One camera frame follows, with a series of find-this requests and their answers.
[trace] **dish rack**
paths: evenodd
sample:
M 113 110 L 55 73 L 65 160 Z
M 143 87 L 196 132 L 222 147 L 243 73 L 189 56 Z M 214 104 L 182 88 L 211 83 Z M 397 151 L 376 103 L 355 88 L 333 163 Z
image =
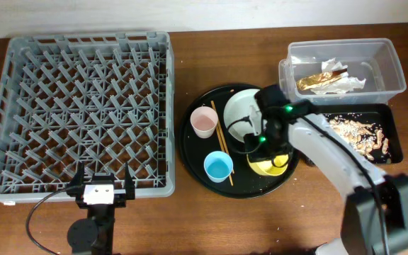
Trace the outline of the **dish rack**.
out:
M 174 54 L 167 33 L 13 38 L 0 82 L 0 202 L 38 202 L 124 164 L 137 198 L 174 192 Z M 65 193 L 49 201 L 74 200 Z

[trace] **white wall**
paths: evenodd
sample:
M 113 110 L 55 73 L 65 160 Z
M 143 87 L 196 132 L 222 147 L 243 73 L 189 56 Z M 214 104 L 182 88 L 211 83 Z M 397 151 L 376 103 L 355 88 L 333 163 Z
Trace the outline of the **white wall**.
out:
M 0 38 L 408 22 L 408 0 L 0 0 Z

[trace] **green light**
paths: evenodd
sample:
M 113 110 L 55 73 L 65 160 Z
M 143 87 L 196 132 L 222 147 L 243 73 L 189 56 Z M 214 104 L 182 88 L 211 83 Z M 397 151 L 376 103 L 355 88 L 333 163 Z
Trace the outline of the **green light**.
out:
M 290 113 L 294 108 L 292 106 L 286 106 L 285 109 L 288 113 Z

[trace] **blue cup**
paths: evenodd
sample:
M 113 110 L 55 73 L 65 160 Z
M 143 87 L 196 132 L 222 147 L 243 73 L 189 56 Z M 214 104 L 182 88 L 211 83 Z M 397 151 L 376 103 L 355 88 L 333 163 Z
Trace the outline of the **blue cup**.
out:
M 232 171 L 231 157 L 224 152 L 212 152 L 204 159 L 204 170 L 215 183 L 224 181 Z

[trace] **table surface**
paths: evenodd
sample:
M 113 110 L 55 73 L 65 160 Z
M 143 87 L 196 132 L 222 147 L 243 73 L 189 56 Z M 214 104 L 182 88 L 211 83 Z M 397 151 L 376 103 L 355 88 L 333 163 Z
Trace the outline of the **table surface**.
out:
M 278 63 L 286 58 L 289 43 L 349 38 L 389 38 L 395 45 L 407 90 L 389 106 L 404 161 L 382 167 L 389 174 L 408 174 L 408 23 L 172 33 L 176 128 L 186 106 L 212 87 L 234 81 L 276 83 Z M 8 41 L 0 40 L 0 75 Z M 178 152 L 176 159 L 173 195 L 129 201 L 126 208 L 116 210 L 114 252 L 273 254 L 315 247 L 339 236 L 343 203 L 316 167 L 300 162 L 291 180 L 276 191 L 237 200 L 204 188 L 185 170 Z M 32 206 L 0 203 L 0 254 L 41 254 L 25 233 Z M 36 212 L 31 229 L 40 243 L 69 254 L 67 230 L 83 217 L 86 211 L 75 203 L 47 203 Z

